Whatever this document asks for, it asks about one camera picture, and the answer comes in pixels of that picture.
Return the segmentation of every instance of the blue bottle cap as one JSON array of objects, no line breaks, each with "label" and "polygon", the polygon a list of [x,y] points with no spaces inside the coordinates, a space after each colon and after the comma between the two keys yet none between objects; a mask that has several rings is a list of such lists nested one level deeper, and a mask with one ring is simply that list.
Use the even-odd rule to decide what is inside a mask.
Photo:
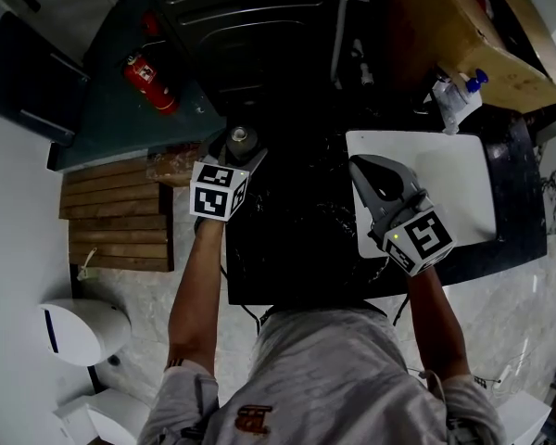
[{"label": "blue bottle cap", "polygon": [[476,78],[472,78],[465,83],[465,88],[470,94],[477,93],[480,90],[480,83],[476,80]]},{"label": "blue bottle cap", "polygon": [[488,76],[485,72],[483,72],[482,70],[475,70],[475,78],[478,80],[479,83],[483,84],[483,83],[487,83],[488,82]]}]

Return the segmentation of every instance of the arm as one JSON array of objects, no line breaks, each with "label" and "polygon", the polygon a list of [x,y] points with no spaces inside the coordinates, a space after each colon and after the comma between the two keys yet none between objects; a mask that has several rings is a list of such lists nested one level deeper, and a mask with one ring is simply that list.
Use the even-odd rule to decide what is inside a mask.
[{"label": "arm", "polygon": [[460,324],[434,267],[408,278],[411,317],[424,369],[441,381],[470,374]]},{"label": "arm", "polygon": [[167,367],[186,359],[214,375],[223,229],[224,222],[214,220],[203,221],[197,229],[169,318]]}]

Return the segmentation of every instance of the cardboard box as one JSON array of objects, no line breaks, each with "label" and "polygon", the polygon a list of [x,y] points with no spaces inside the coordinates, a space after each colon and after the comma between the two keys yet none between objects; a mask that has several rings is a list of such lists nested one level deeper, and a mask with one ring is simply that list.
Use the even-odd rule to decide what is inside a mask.
[{"label": "cardboard box", "polygon": [[531,64],[507,50],[476,0],[387,0],[385,53],[394,88],[417,89],[437,64],[468,76],[479,68],[489,78],[484,103],[522,113],[556,104],[556,46],[548,29],[529,0],[504,3],[523,30],[523,50],[530,44]]}]

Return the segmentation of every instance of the black cabinet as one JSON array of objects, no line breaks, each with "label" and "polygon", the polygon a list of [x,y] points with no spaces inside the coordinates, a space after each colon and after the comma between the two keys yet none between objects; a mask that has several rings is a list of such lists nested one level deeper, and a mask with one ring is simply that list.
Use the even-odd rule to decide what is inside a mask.
[{"label": "black cabinet", "polygon": [[0,19],[0,115],[57,142],[80,127],[89,78],[12,13]]},{"label": "black cabinet", "polygon": [[220,114],[329,84],[339,0],[154,0]]}]

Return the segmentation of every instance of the wooden mat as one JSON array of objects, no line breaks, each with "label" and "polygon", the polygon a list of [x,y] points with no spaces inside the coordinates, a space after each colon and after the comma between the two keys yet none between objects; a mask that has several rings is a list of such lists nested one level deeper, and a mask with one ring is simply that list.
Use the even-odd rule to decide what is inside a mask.
[{"label": "wooden mat", "polygon": [[146,157],[64,175],[60,219],[69,262],[133,271],[173,270],[172,188],[146,177]]}]

